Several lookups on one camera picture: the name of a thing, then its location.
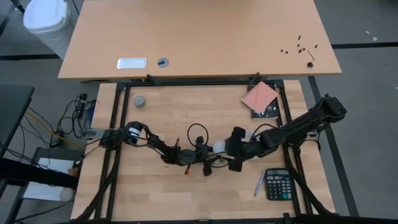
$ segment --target upper wooden desk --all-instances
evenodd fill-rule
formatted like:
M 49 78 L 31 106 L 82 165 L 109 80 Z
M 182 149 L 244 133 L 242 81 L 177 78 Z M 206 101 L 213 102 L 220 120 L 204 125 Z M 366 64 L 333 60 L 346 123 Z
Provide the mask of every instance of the upper wooden desk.
M 284 83 L 292 117 L 296 118 L 307 112 L 300 82 L 290 80 Z M 109 128 L 115 88 L 116 84 L 100 86 L 93 128 Z M 229 137 L 234 126 L 254 130 L 264 122 L 276 125 L 274 120 L 251 119 L 250 111 L 240 102 L 245 92 L 244 85 L 133 87 L 129 99 L 142 95 L 146 99 L 146 105 L 137 109 L 130 102 L 126 121 L 147 124 L 168 145 L 173 145 L 180 138 L 181 147 L 190 149 L 192 146 L 187 140 L 187 129 L 192 123 L 206 126 L 210 135 L 209 145 L 213 145 L 215 140 Z M 121 111 L 123 93 L 118 111 Z M 284 114 L 281 100 L 279 102 L 281 113 Z M 205 138 L 202 129 L 192 128 L 190 137 L 195 140 L 199 135 Z M 96 143 L 89 145 L 87 151 L 94 147 Z M 307 141 L 301 150 L 308 186 L 324 206 L 333 211 L 317 145 L 313 141 Z M 104 149 L 98 148 L 85 158 L 72 218 L 79 216 L 93 199 L 100 181 L 103 157 Z M 264 187 L 257 197 L 253 197 L 257 182 L 266 168 L 285 167 L 281 147 L 266 157 L 246 161 L 242 172 L 233 172 L 224 167 L 213 169 L 213 173 L 205 177 L 202 167 L 202 164 L 195 164 L 187 176 L 184 175 L 186 167 L 164 164 L 152 149 L 134 148 L 124 144 L 113 220 L 279 218 L 284 212 L 294 216 L 291 201 L 267 200 Z M 305 205 L 298 187 L 297 192 L 304 212 Z M 104 198 L 103 211 L 106 211 L 108 200 L 107 196 Z
M 146 68 L 119 70 L 119 58 L 146 58 Z M 160 58 L 167 58 L 169 66 L 160 68 Z M 308 68 L 311 61 L 314 66 Z M 341 73 L 313 0 L 85 1 L 58 77 L 233 77 L 257 72 Z

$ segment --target pen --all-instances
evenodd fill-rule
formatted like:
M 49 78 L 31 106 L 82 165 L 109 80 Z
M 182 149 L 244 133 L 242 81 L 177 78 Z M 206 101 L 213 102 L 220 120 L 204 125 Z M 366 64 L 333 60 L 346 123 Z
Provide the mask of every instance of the pen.
M 257 187 L 256 187 L 256 191 L 254 192 L 254 196 L 257 196 L 257 194 L 259 194 L 259 191 L 260 191 L 260 188 L 261 188 L 261 184 L 264 181 L 265 176 L 266 176 L 266 170 L 261 175 L 259 183 L 257 184 Z

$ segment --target calculator keypad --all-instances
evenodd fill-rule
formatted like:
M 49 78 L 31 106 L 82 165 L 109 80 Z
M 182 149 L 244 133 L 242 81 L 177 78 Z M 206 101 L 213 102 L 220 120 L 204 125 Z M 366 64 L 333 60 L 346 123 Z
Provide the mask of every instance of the calculator keypad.
M 269 175 L 266 179 L 269 200 L 291 200 L 292 189 L 287 175 Z

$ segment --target white trash bin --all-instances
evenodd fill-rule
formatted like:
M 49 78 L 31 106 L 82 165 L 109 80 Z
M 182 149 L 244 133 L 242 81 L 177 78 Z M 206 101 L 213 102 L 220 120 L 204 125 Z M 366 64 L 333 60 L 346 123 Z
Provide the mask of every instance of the white trash bin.
M 73 34 L 70 18 L 70 7 L 64 0 L 31 0 L 25 10 L 24 26 L 64 59 Z

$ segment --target yellow cable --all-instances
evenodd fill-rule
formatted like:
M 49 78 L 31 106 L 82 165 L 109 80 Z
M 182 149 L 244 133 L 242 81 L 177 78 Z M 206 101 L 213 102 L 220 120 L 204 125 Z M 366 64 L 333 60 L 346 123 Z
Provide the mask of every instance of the yellow cable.
M 37 122 L 38 122 L 48 133 L 50 133 L 51 135 L 53 135 L 53 136 L 55 136 L 55 137 L 57 137 L 57 138 L 59 138 L 59 139 L 64 140 L 65 142 L 71 144 L 72 146 L 75 146 L 75 147 L 78 148 L 78 149 L 85 150 L 85 149 L 83 149 L 82 147 L 80 147 L 78 144 L 74 143 L 73 141 L 67 140 L 67 139 L 65 139 L 65 138 L 63 138 L 63 137 L 61 137 L 61 136 L 59 136 L 58 134 L 53 133 L 51 130 L 49 130 L 49 128 L 47 128 L 47 127 L 43 124 L 43 122 L 41 122 L 41 120 L 39 120 L 38 118 L 36 118 L 36 117 L 35 117 L 33 114 L 31 114 L 29 111 L 26 111 L 26 114 L 28 114 L 30 117 L 32 117 L 33 119 L 35 119 L 35 121 L 37 121 Z

